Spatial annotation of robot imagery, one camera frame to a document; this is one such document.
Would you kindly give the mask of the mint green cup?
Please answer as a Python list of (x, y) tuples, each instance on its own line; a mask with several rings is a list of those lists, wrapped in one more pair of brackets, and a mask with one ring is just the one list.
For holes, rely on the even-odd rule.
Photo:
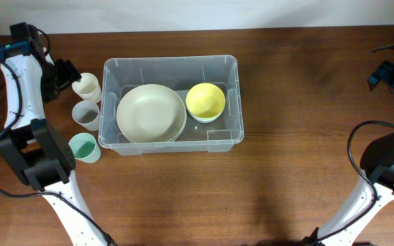
[(84, 163), (95, 163), (101, 157), (101, 149), (93, 135), (79, 133), (71, 138), (69, 146), (75, 159)]

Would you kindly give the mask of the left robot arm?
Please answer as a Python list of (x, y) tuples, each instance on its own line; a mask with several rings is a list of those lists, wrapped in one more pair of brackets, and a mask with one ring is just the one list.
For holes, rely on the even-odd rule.
[(76, 160), (68, 142), (46, 120), (45, 103), (81, 80), (69, 60), (54, 60), (28, 23), (10, 26), (12, 41), (0, 46), (8, 113), (0, 155), (16, 177), (55, 211), (73, 245), (115, 245), (94, 220), (77, 185)]

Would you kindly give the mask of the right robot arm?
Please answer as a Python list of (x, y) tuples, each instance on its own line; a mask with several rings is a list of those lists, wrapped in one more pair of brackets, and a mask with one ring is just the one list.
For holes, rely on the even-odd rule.
[[(394, 93), (394, 64), (385, 61), (369, 78), (373, 89), (385, 82)], [(394, 124), (370, 120), (356, 126), (379, 125), (393, 132), (373, 140), (352, 167), (360, 176), (354, 190), (336, 214), (304, 239), (305, 245), (355, 245), (374, 216), (394, 200)]]

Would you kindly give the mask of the mint green bowl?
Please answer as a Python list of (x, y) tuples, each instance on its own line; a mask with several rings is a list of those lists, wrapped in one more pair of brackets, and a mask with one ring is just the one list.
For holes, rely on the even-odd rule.
[(210, 118), (202, 118), (202, 117), (198, 117), (198, 116), (194, 115), (191, 111), (188, 111), (188, 113), (189, 113), (196, 121), (201, 122), (201, 123), (210, 123), (210, 122), (213, 122), (213, 121), (215, 121), (218, 117), (220, 117), (220, 116), (222, 115), (222, 113), (219, 113), (219, 114), (217, 114), (217, 115), (215, 115), (215, 116), (213, 116), (213, 117), (210, 117)]

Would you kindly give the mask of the white bowl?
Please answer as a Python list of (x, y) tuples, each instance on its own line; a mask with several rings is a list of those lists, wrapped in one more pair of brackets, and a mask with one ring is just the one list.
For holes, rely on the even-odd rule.
[(213, 121), (215, 121), (216, 119), (218, 119), (219, 118), (219, 116), (217, 116), (217, 117), (212, 117), (212, 118), (200, 118), (200, 117), (197, 117), (197, 116), (195, 116), (195, 115), (191, 115), (192, 117), (193, 117), (193, 119), (195, 119), (196, 121), (198, 121), (198, 122), (200, 122), (200, 123), (210, 123), (210, 122), (213, 122)]

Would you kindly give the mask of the beige bowl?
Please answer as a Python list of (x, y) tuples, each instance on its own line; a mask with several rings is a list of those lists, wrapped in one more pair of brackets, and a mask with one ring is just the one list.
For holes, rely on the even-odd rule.
[(187, 112), (175, 91), (147, 84), (122, 97), (116, 121), (121, 133), (132, 143), (170, 142), (183, 132)]

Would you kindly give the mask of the yellow bowl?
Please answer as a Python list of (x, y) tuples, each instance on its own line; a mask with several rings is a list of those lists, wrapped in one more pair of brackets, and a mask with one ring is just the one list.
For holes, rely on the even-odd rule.
[(193, 116), (208, 120), (221, 115), (226, 106), (226, 97), (218, 86), (199, 83), (188, 91), (185, 102)]

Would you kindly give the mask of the cream cup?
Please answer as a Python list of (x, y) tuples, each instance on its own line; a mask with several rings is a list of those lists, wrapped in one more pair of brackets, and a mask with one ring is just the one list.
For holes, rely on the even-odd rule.
[(81, 79), (72, 83), (73, 91), (83, 100), (94, 103), (101, 101), (101, 87), (98, 79), (91, 73), (81, 73)]

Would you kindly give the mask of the translucent grey cup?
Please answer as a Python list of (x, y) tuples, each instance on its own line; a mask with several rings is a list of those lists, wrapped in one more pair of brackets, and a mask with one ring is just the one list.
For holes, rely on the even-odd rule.
[(100, 124), (99, 106), (91, 101), (78, 102), (72, 110), (73, 120), (88, 131), (98, 131)]

